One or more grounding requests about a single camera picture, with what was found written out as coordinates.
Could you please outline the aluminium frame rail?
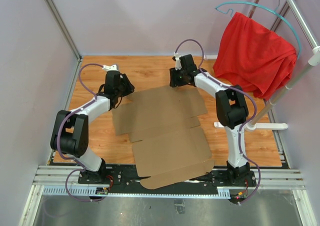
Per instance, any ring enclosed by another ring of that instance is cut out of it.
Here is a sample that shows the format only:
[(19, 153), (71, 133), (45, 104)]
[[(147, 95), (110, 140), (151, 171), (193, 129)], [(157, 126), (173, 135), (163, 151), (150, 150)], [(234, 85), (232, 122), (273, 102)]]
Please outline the aluminium frame rail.
[[(80, 166), (40, 165), (33, 178), (33, 185), (63, 186), (67, 176)], [(260, 187), (264, 189), (304, 189), (305, 183), (297, 169), (261, 169)]]

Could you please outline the white metal clothes rack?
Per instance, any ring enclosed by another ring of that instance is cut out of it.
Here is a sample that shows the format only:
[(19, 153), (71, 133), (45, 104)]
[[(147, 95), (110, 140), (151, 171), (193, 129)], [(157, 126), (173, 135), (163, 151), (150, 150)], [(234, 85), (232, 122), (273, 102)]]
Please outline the white metal clothes rack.
[(292, 31), (298, 48), (267, 29), (253, 19), (240, 12), (228, 9), (231, 20), (227, 25), (219, 47), (216, 62), (213, 65), (216, 76), (234, 84), (243, 86), (254, 96), (269, 100), (269, 103), (245, 125), (241, 130), (255, 129), (285, 130), (285, 123), (262, 124), (258, 121), (276, 105), (312, 67), (320, 63), (320, 45), (298, 8), (295, 0), (286, 0), (305, 37), (312, 47), (312, 57), (307, 61), (303, 71), (291, 77), (294, 66), (302, 53), (302, 44), (298, 33), (284, 16), (261, 4), (252, 3), (253, 8), (267, 11), (283, 21)]

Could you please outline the brown cardboard box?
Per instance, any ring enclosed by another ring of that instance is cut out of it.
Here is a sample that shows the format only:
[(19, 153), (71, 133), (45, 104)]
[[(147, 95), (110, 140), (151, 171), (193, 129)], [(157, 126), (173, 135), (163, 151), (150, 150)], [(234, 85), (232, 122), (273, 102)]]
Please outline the brown cardboard box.
[(212, 152), (198, 117), (208, 111), (195, 87), (138, 91), (113, 109), (116, 135), (128, 134), (141, 185), (149, 190), (209, 173)]

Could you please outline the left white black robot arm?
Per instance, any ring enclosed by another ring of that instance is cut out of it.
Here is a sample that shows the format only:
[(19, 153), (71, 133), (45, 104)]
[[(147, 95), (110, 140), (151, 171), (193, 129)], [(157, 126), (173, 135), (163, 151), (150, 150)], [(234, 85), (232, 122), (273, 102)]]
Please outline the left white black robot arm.
[(81, 175), (89, 183), (101, 184), (109, 178), (106, 162), (89, 147), (89, 125), (106, 112), (117, 108), (123, 97), (135, 87), (125, 73), (109, 70), (97, 94), (71, 111), (60, 110), (55, 119), (50, 147), (63, 159), (81, 166)]

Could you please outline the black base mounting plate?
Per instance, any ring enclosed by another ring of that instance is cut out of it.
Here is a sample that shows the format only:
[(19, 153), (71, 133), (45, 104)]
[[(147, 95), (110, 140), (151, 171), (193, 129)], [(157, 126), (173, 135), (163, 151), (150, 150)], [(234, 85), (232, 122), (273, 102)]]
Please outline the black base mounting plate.
[[(104, 170), (105, 176), (100, 175), (98, 172), (77, 171), (69, 174), (65, 180), (64, 187), (68, 189), (71, 185), (93, 185), (93, 186), (107, 186), (107, 191), (111, 190), (112, 186), (124, 184), (140, 184), (143, 177), (139, 177), (136, 166), (133, 164), (107, 164)], [(254, 172), (252, 169), (244, 176), (240, 176), (235, 180), (231, 179), (229, 171), (226, 167), (215, 167), (211, 172), (207, 172), (202, 176), (198, 176), (183, 182), (176, 182), (171, 185), (190, 183), (190, 184), (208, 184), (214, 187), (227, 187), (231, 189), (238, 188), (255, 188), (259, 180), (259, 173)]]

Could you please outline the aluminium corner post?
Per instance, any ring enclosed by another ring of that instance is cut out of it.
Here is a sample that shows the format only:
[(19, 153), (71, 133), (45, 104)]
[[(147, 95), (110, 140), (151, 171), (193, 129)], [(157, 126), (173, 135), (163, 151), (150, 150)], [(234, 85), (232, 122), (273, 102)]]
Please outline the aluminium corner post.
[(75, 58), (80, 62), (82, 60), (82, 55), (80, 53), (80, 51), (78, 50), (74, 40), (72, 39), (72, 36), (70, 34), (70, 32), (68, 31), (60, 13), (59, 10), (56, 6), (56, 4), (54, 3), (53, 0), (44, 0), (48, 9), (50, 10), (57, 26), (59, 27), (61, 33), (63, 34), (69, 48), (71, 49), (72, 53), (74, 54)]

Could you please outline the red cloth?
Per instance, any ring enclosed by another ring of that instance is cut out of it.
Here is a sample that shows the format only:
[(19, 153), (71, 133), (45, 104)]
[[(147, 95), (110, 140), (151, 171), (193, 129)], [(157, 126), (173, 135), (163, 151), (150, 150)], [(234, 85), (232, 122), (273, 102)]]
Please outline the red cloth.
[(291, 43), (236, 12), (222, 35), (213, 71), (256, 98), (269, 100), (291, 79), (297, 59)]

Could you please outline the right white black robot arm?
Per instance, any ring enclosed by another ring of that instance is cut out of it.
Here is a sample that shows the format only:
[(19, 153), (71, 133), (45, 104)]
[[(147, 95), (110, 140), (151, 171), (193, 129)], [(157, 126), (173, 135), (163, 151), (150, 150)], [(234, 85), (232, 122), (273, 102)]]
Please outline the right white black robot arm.
[(227, 135), (226, 179), (232, 186), (240, 185), (250, 172), (242, 129), (247, 121), (249, 110), (241, 87), (225, 84), (207, 71), (198, 68), (190, 54), (175, 53), (172, 59), (175, 61), (175, 67), (169, 69), (169, 85), (172, 88), (190, 85), (214, 97), (218, 121)]

